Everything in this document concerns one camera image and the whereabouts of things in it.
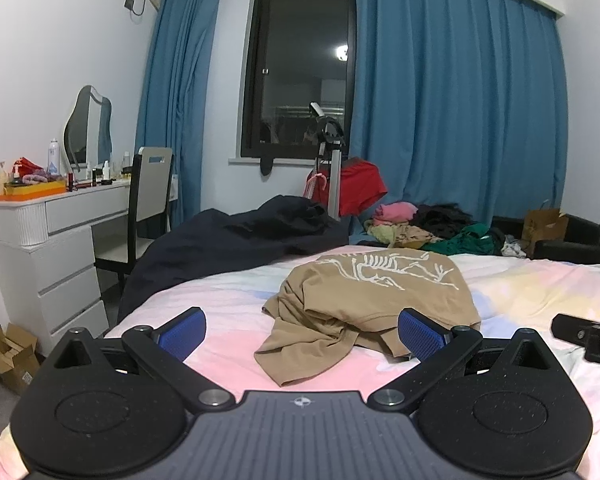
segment red bag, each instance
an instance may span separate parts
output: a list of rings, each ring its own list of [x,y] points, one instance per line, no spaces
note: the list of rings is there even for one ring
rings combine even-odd
[[[329,202],[329,181],[325,179],[328,175],[328,170],[317,173],[312,196],[314,202],[320,202],[324,206]],[[307,181],[312,176],[313,172],[309,174]],[[340,170],[340,216],[358,216],[386,195],[386,192],[378,167],[366,160],[356,160]]]
[[[16,164],[20,168],[18,170],[20,176],[30,175],[33,174],[36,170],[42,170],[41,166],[34,164],[28,158],[21,156],[18,160],[16,160],[13,163],[13,169],[11,170],[13,171],[13,173],[16,172]]]

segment window frame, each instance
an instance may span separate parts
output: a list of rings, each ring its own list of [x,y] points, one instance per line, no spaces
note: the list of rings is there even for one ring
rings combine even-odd
[[[270,0],[254,0],[253,17],[249,34],[249,46],[244,78],[244,96],[242,102],[242,127],[240,131],[240,156],[260,158],[263,155],[273,158],[312,159],[316,157],[317,146],[292,146],[284,144],[260,144],[260,113],[266,75],[264,61],[266,59],[267,36],[269,33]],[[356,0],[349,0],[348,38],[347,44],[347,79],[345,94],[344,135],[348,152],[349,133],[354,95],[354,78],[356,71],[356,33],[357,33]]]

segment black chair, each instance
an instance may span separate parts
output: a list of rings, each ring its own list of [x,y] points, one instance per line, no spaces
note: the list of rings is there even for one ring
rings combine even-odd
[[[131,171],[126,234],[94,239],[95,267],[117,273],[121,290],[125,275],[154,241],[138,237],[138,222],[159,215],[159,234],[167,232],[172,160],[171,148],[140,148]]]
[[[578,216],[569,218],[564,240],[539,240],[534,250],[534,260],[570,262],[572,264],[600,264],[600,225]],[[519,218],[496,216],[492,227],[506,235],[522,238],[525,221]]]

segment black clamp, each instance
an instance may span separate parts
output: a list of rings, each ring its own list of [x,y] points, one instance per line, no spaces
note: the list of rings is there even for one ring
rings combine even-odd
[[[584,359],[600,364],[600,323],[597,321],[558,314],[551,323],[551,334],[561,341],[582,346]]]

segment pink bedsheet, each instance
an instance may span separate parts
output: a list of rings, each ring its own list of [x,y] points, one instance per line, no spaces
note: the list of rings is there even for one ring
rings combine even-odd
[[[330,253],[371,251],[346,247]],[[231,391],[238,399],[246,390],[357,390],[363,398],[417,364],[354,348],[320,376],[279,388],[253,359],[269,335],[272,319],[262,305],[275,294],[296,265],[318,257],[296,258],[244,272],[211,276],[155,294],[110,337],[137,324],[157,327],[193,305],[206,315],[207,333],[186,364]],[[552,347],[587,403],[594,434],[578,472],[600,480],[600,365],[584,361],[582,349],[554,340],[549,323],[558,312],[600,320],[600,266],[571,266],[516,258],[461,255],[452,258],[469,285],[486,337],[510,337],[520,326],[539,330]],[[24,467],[7,434],[0,444],[0,480],[19,478]]]

